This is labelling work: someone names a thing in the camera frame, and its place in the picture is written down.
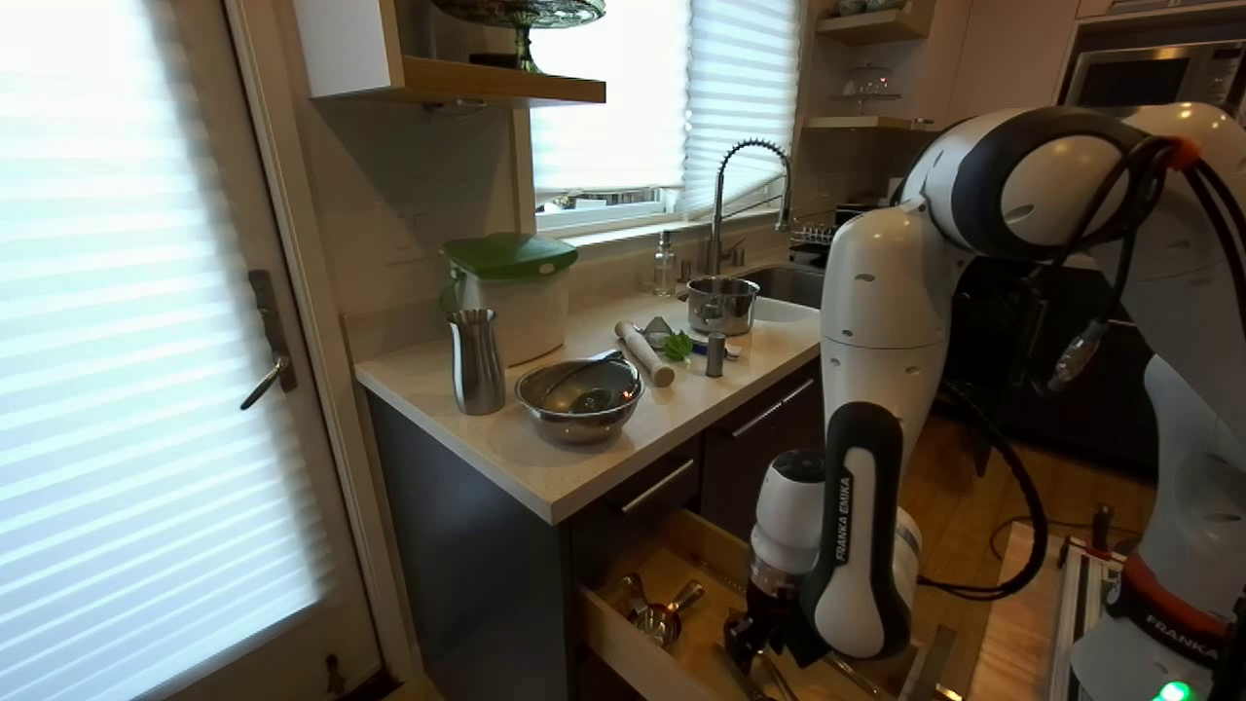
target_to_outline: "countertop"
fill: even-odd
[[[734,357],[729,357],[722,379],[704,379],[704,363],[691,356],[673,366],[670,386],[652,390],[644,383],[638,411],[620,438],[582,450],[539,439],[515,392],[519,383],[538,366],[620,346],[616,322],[644,322],[652,317],[683,326],[681,302],[644,291],[570,313],[558,356],[504,370],[508,398],[491,416],[465,416],[452,400],[446,338],[365,357],[352,366],[352,379],[495,486],[515,496],[539,521],[558,526],[802,363],[818,357],[818,308],[761,296],[755,302],[750,331],[729,338]]]

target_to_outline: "bowl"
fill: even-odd
[[[687,326],[698,334],[712,334],[715,326],[722,334],[746,334],[750,318],[746,308],[761,290],[755,281],[739,278],[691,278],[687,281]]]
[[[616,438],[643,392],[624,356],[539,366],[519,386],[538,433],[558,446],[594,446]]]

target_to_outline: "window blind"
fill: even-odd
[[[602,224],[704,217],[718,157],[734,142],[791,150],[796,94],[795,0],[620,0],[607,21],[567,30],[538,30],[534,55],[551,76],[594,76],[607,106],[538,106],[534,191],[538,203],[602,195]],[[768,154],[739,154],[729,195],[776,181]],[[616,199],[648,191],[652,205]]]
[[[770,142],[791,154],[796,94],[796,4],[791,0],[698,0],[687,41],[687,134],[681,213],[712,205],[712,181],[739,142]],[[739,154],[722,181],[734,199],[782,176],[770,154]]]
[[[155,4],[0,25],[0,697],[136,697],[317,600],[290,421]]]

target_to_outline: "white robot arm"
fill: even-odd
[[[1095,630],[1101,643],[1084,636],[1075,666],[1095,701],[1153,697],[1175,672],[1209,690],[1221,655],[1201,646],[1229,640],[1246,588],[1243,168],[1246,134],[1206,106],[1130,120],[987,112],[927,150],[900,205],[837,231],[821,296],[830,439],[818,461],[776,461],[750,529],[750,600],[796,609],[795,629],[804,629],[785,643],[844,657],[908,646],[917,529],[900,485],[940,383],[956,278],[973,257],[1061,265],[1084,252],[1156,350],[1145,383],[1161,490],[1123,588],[1142,617],[1164,609],[1175,640],[1195,630],[1197,652],[1123,611]],[[1088,322],[1051,386],[1084,366],[1095,334]]]

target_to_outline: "open drawer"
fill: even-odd
[[[673,600],[687,579],[704,585],[704,598],[683,609],[681,636],[656,646],[638,622],[631,622],[624,577],[638,574],[648,600]],[[582,643],[602,657],[634,692],[677,701],[750,701],[761,692],[731,666],[722,652],[722,622],[742,611],[746,594],[746,547],[698,514],[673,512],[631,533],[602,570],[580,588]],[[887,662],[837,662],[795,666],[785,655],[770,655],[770,672],[802,701],[821,697],[935,697],[938,657],[935,646],[912,646]]]

